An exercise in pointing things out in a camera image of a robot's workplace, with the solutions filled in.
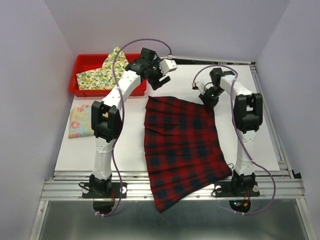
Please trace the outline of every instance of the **plaid blanket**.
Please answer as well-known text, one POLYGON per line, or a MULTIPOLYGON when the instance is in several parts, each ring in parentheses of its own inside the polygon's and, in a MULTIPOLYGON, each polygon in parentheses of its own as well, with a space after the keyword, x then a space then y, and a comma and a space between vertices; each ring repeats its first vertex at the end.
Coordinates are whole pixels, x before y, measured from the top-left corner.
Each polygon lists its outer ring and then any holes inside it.
POLYGON ((172 96, 149 96, 145 109, 145 159, 159 212, 232 174, 213 110, 172 96))

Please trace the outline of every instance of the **robotic hand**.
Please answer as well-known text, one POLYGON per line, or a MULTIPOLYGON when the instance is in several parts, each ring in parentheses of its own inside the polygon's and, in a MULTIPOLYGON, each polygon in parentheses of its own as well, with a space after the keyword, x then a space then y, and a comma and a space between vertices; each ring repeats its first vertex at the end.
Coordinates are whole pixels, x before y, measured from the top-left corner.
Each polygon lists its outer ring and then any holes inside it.
POLYGON ((263 122, 263 98, 260 93, 252 93, 240 82, 232 83, 235 79, 233 71, 222 71, 221 68, 213 68, 210 72, 213 86, 206 88, 201 81, 192 84, 193 89, 200 91, 199 98, 206 108, 214 108, 219 102, 219 96, 226 91, 232 93, 234 107, 234 123, 236 131, 240 136, 237 144, 236 163, 233 170, 231 182, 219 181, 215 183, 215 197, 244 197, 249 191, 252 197, 260 195, 256 182, 254 164, 249 159, 242 144, 252 156, 256 132, 263 122))
MULTIPOLYGON (((144 79, 156 90, 170 81, 170 77, 165 76, 176 69, 174 60, 161 60, 155 51, 142 48, 140 57, 126 66, 122 78, 118 81, 123 103, 144 79)), ((91 128, 96 137, 95 163, 89 183, 84 186, 87 190, 87 193, 82 195, 84 198, 86 195, 88 198, 103 198, 110 193, 112 149, 123 128, 121 108, 121 96, 116 86, 105 98, 92 104, 91 128)))

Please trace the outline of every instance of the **red plastic container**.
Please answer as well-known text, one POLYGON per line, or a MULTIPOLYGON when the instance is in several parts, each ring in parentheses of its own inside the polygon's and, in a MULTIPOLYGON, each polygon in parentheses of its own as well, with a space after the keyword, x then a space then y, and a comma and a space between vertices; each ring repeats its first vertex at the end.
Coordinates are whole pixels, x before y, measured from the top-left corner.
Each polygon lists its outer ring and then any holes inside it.
MULTIPOLYGON (((140 56, 139 53, 128 53, 125 55, 126 59, 131 62, 140 56)), ((108 54, 80 54, 76 58, 75 65, 72 72, 71 81, 69 84, 69 92, 77 97, 105 97, 111 92, 111 89, 106 90, 79 90, 76 74, 98 69, 108 57, 108 54)), ((147 81, 144 80, 139 86, 133 90, 131 96, 144 96, 147 89, 147 81)))

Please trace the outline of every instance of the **floral fabric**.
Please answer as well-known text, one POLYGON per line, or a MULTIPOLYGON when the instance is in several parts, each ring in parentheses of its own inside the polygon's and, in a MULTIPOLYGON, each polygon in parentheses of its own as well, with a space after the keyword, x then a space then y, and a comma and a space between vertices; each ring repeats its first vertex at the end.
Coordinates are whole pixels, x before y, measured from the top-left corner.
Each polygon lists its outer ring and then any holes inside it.
MULTIPOLYGON (((112 74, 112 63, 120 48, 117 46, 112 53, 108 55, 101 68, 85 71, 76 75, 80 90, 107 90, 112 89, 115 85, 115 79, 112 74)), ((121 51, 115 62, 115 74, 121 78, 128 64, 125 53, 121 51)))
POLYGON ((82 105, 74 107, 70 111, 69 138, 79 138, 92 136, 94 131, 91 129, 91 107, 82 105))

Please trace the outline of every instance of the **white table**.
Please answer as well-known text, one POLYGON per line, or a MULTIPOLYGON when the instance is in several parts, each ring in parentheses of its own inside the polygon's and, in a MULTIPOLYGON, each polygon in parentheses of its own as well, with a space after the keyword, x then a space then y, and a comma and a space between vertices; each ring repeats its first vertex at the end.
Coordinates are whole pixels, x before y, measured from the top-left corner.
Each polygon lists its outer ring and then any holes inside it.
MULTIPOLYGON (((171 81, 156 91, 148 85, 145 96, 130 97, 125 103, 125 120, 122 133, 115 147, 115 160, 120 171, 146 172, 147 165, 144 151, 144 121, 145 106, 148 95, 153 97, 173 96, 189 102, 201 104, 199 91, 192 90, 191 83, 196 73, 204 65, 179 65, 178 69, 169 75, 171 81)), ((255 83, 248 65, 232 66, 239 73, 238 81, 252 92, 256 92, 255 83)), ((204 70, 197 81, 208 83, 211 81, 209 72, 211 68, 204 70)), ((83 104, 91 105, 94 100, 102 97, 74 97, 72 108, 81 107, 83 104)), ((223 93, 218 105, 214 108, 215 122, 218 138, 227 163, 234 163, 237 155, 237 136, 232 125, 230 96, 223 93)), ((95 161, 96 142, 94 136, 68 138, 69 121, 65 132, 55 166, 55 171, 92 171, 95 161)), ((271 134, 266 120, 260 126, 256 135, 253 159, 269 171, 279 171, 279 155, 273 147, 271 134)))

